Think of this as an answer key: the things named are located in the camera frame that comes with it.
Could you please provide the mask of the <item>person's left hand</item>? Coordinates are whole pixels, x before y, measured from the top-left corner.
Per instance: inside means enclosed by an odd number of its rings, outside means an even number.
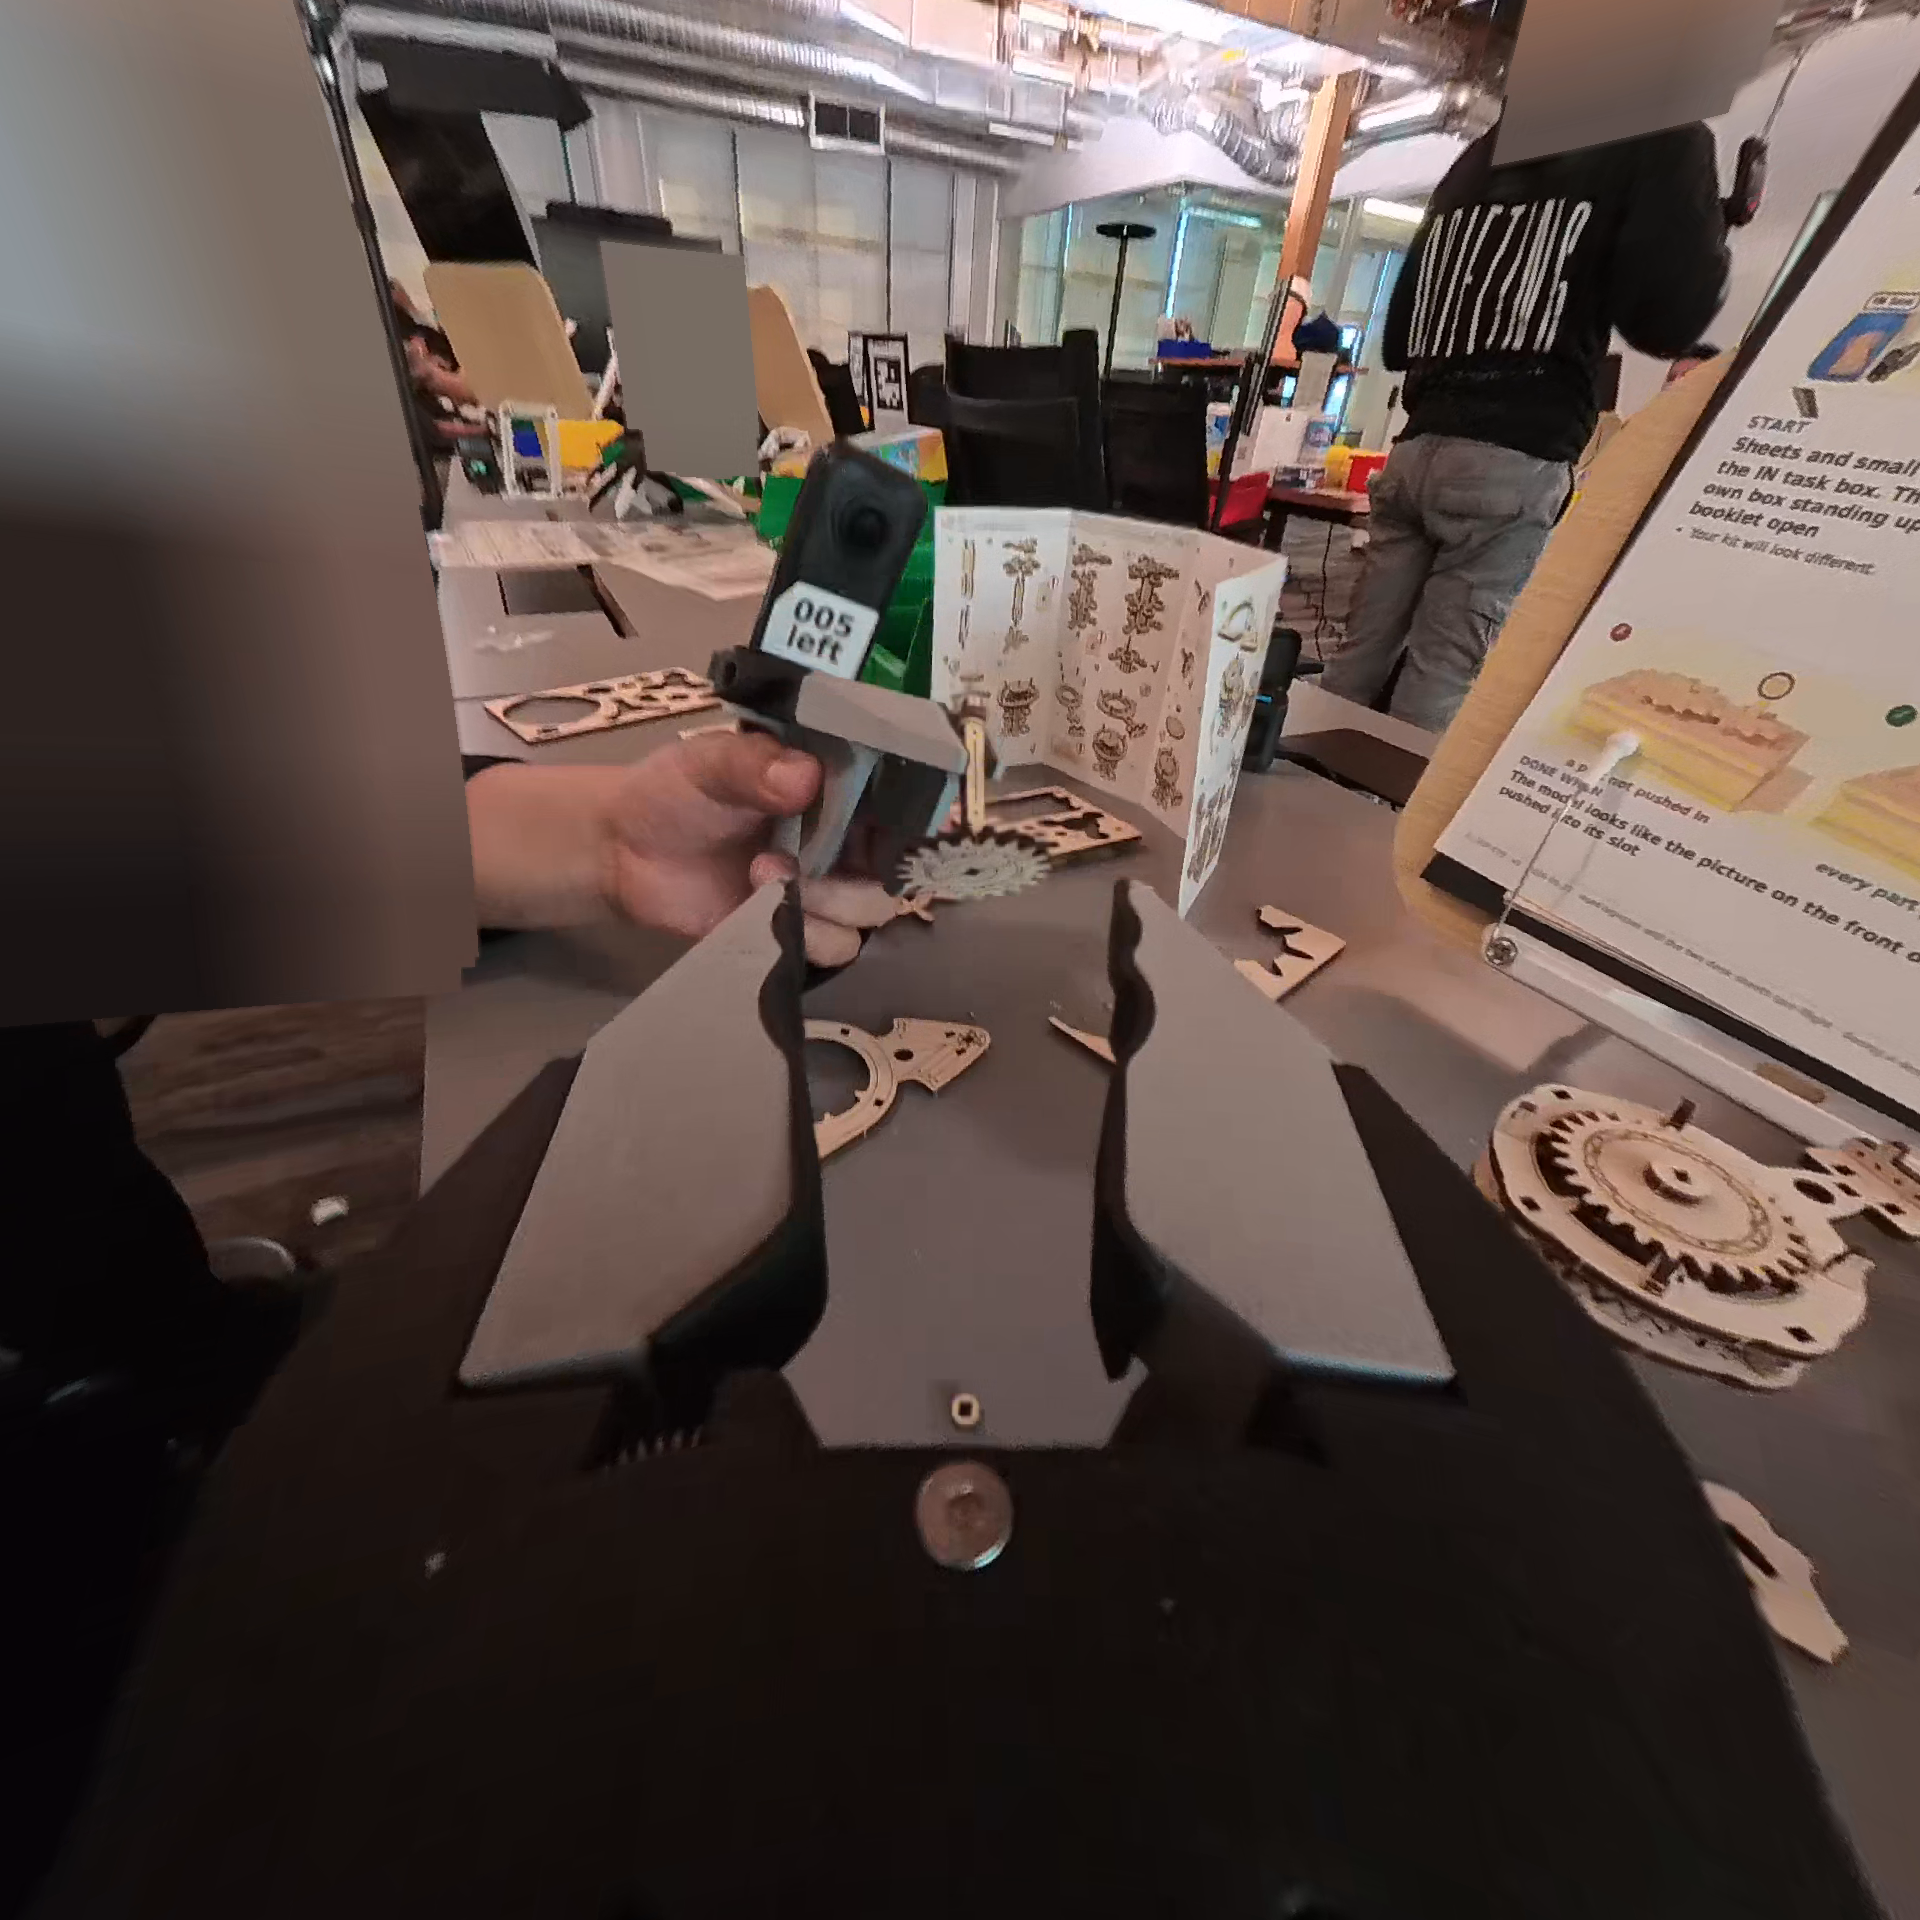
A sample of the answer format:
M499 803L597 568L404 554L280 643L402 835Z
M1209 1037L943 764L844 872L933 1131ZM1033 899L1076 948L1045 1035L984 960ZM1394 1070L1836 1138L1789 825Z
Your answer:
M753 731L679 739L627 768L590 768L587 899L624 924L704 940L764 887L800 888L806 958L851 965L895 919L874 881L799 877L777 830L822 797L812 755Z

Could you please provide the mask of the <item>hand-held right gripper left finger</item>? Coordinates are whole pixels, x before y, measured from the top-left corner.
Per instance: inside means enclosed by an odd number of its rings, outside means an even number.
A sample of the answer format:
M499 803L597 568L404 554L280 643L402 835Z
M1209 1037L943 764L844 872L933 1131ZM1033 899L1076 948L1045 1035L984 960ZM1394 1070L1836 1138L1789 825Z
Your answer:
M799 888L764 887L586 1048L463 1387L780 1372L829 1303Z

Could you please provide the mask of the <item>white instruction sign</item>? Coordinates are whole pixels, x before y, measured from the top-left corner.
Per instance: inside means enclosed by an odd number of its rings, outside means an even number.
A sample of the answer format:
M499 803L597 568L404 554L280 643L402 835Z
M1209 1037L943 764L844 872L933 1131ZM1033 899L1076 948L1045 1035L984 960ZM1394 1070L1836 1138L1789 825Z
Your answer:
M1910 84L1424 877L1873 1115L1917 1095Z

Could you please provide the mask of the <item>wooden sheet frame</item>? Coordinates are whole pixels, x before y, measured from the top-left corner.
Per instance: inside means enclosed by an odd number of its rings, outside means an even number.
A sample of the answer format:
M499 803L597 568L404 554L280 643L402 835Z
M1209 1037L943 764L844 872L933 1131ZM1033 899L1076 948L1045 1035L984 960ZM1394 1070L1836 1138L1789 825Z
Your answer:
M1112 859L1144 841L1136 825L1054 782L991 797L980 827L991 835L1026 842L1052 867Z

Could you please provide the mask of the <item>black floor lamp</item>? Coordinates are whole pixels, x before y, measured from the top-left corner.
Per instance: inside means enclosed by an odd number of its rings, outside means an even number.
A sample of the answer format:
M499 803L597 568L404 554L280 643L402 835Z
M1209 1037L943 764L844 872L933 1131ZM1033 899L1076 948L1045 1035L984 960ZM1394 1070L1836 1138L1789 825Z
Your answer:
M1104 241L1114 245L1112 297L1111 297L1111 311L1109 311L1105 342L1104 342L1104 352L1102 352L1102 382L1109 382L1109 380L1112 380L1112 370L1114 370L1114 350L1118 350L1118 339L1119 339L1122 300L1124 300L1128 258L1140 244L1149 244L1156 237L1158 230L1156 230L1154 223L1140 223L1140 220L1128 219L1128 220L1098 223L1094 228L1094 232Z

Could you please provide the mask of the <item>notched wooden part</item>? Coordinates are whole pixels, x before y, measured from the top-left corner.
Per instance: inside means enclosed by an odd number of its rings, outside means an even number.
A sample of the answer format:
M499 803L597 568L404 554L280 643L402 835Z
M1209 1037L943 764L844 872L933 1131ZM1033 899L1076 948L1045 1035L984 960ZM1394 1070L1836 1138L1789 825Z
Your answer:
M1341 937L1275 904L1261 904L1255 924L1269 937L1273 952L1266 958L1237 958L1233 969L1273 1005L1325 973L1348 947Z

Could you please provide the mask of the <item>printed paper sheets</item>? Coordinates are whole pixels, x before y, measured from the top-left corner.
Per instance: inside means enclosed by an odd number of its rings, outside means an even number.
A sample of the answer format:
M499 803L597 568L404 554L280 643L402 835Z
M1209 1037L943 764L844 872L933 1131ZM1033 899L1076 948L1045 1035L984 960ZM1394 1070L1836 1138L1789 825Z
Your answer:
M713 603L760 600L777 554L694 525L601 525L590 522L467 522L428 534L441 569L627 569Z

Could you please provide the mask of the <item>folded instruction booklet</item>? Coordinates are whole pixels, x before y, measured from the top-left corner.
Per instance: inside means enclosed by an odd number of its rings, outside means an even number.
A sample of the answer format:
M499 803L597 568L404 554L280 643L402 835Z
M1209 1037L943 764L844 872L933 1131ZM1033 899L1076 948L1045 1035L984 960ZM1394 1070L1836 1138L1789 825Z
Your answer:
M930 697L976 699L1011 766L1143 807L1183 842L1178 911L1227 848L1280 554L1084 509L942 508Z

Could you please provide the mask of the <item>wooden sheet with round cut-outs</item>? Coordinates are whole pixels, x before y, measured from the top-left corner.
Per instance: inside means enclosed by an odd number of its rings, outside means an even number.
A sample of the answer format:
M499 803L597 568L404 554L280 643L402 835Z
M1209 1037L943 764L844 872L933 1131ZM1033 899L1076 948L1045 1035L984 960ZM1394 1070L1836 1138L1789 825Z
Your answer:
M696 718L721 707L708 678L668 667L618 674L580 685L498 694L478 703L493 726L526 748L629 731L668 718Z

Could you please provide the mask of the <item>white sign holder rail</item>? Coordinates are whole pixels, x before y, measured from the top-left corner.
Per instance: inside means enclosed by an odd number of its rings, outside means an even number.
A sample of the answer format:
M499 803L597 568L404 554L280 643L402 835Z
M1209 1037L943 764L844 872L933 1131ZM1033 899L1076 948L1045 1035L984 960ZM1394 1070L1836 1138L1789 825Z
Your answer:
M1841 958L1764 908L1661 892L1577 900L1556 924L1461 903L1478 956L1809 1145L1915 1142L1915 967Z

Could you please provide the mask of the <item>black office chair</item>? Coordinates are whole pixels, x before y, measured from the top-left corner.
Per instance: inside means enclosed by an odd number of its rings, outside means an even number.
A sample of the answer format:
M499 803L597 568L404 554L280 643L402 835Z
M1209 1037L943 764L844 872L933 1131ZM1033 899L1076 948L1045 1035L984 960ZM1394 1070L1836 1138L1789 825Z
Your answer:
M1109 378L1094 332L1054 347L945 339L935 426L948 508L1080 509L1205 527L1211 518L1202 389Z

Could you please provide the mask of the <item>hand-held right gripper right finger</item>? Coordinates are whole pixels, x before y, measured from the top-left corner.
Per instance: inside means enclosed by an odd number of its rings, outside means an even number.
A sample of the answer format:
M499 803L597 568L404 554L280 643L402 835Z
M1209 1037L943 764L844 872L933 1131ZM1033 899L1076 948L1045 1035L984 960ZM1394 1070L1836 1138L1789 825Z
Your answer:
M1153 888L1114 885L1092 1182L1111 1380L1214 1324L1306 1374L1450 1384L1332 1055Z

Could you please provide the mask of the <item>wooden sign back board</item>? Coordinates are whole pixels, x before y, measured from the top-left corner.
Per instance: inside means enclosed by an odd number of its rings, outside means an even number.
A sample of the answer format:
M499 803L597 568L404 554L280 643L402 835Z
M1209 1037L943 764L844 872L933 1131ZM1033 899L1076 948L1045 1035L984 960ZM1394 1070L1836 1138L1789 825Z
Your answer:
M1541 693L1732 363L1735 352L1724 352L1675 380L1598 452L1402 811L1398 893L1428 932L1459 954L1480 954L1495 911L1428 881L1437 841Z

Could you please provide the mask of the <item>curved wooden part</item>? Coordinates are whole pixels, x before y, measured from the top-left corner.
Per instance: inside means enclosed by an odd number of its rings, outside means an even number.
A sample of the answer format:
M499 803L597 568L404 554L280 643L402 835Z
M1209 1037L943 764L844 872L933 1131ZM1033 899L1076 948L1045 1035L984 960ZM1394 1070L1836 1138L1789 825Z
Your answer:
M1764 1627L1798 1654L1834 1668L1848 1638L1815 1587L1812 1560L1732 1487L1704 1480L1700 1492L1735 1550Z

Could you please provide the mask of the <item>person's left forearm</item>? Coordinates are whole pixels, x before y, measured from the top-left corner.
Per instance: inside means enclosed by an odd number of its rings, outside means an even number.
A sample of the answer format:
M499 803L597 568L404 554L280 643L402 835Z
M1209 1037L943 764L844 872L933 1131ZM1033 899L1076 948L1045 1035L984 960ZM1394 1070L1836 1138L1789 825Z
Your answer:
M627 770L463 755L482 937L623 924L616 806Z

